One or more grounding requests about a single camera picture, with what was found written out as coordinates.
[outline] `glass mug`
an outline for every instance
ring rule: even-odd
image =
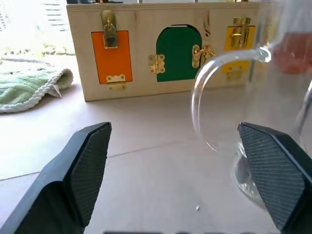
[[[308,154],[312,151],[311,144],[305,142],[312,138],[309,135],[311,131],[307,131],[310,121],[306,121],[310,117],[312,99],[311,12],[311,0],[261,1],[256,48],[216,56],[204,64],[196,75],[191,100],[194,129],[213,151],[220,151],[222,144],[229,141],[236,144],[239,155],[234,173],[236,181],[241,190],[260,205],[262,201],[250,176],[244,148],[237,138],[237,126],[244,121],[270,127],[289,134]],[[240,103],[243,112],[239,120],[231,120],[234,112],[230,116],[210,120],[216,115],[215,112],[223,111],[211,106],[207,106],[208,112],[205,113],[208,117],[204,117],[201,112],[201,108],[205,107],[202,105],[205,101],[203,94],[210,78],[224,64],[246,60],[251,61],[251,75],[245,82],[245,99]],[[259,73],[254,71],[253,61],[261,65],[261,82]]]

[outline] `brass latch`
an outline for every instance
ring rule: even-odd
[[[109,90],[125,90],[127,88],[126,76],[108,76],[106,77]]]
[[[104,31],[105,49],[118,48],[118,37],[116,34],[116,17],[111,10],[104,10],[100,13]]]
[[[215,54],[211,51],[211,47],[209,44],[204,44],[202,49],[200,49],[198,45],[194,45],[193,50],[192,50],[192,55],[193,55],[192,66],[194,68],[199,67],[200,58],[201,58],[201,64],[204,64],[208,59],[215,56]]]
[[[234,24],[239,25],[233,29],[232,47],[244,47],[248,40],[250,18],[247,17],[235,17]]]
[[[148,64],[150,66],[150,73],[164,73],[165,72],[165,56],[164,55],[149,55]]]

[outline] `door lock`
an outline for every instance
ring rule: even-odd
[[[118,37],[116,34],[116,17],[111,10],[103,10],[101,13],[102,27],[104,31],[105,49],[118,48]]]
[[[209,44],[204,44],[202,49],[200,49],[198,45],[194,45],[192,54],[192,66],[194,68],[199,67],[200,58],[201,64],[204,64],[208,59],[215,56],[215,54],[211,51],[211,46]]]
[[[247,17],[235,17],[234,24],[239,25],[233,29],[232,37],[232,47],[244,47],[248,40],[250,18]]]

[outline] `arched green door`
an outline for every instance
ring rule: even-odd
[[[171,26],[161,32],[156,54],[165,56],[165,72],[157,74],[157,81],[194,79],[199,68],[192,67],[192,49],[201,48],[200,33],[191,26]]]

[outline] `white rope trim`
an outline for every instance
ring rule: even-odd
[[[58,81],[58,79],[64,74],[68,73],[68,75],[71,78],[71,82],[69,82],[68,86],[73,81],[73,73],[71,70],[65,68],[63,69],[58,75],[54,76],[50,80],[48,80],[47,83],[45,83],[43,86],[38,88],[35,93],[32,95],[30,99],[23,103],[17,103],[17,104],[6,104],[0,106],[0,113],[15,113],[20,111],[26,111],[30,108],[33,108],[38,104],[38,102],[42,99],[42,97],[52,88],[54,84]]]

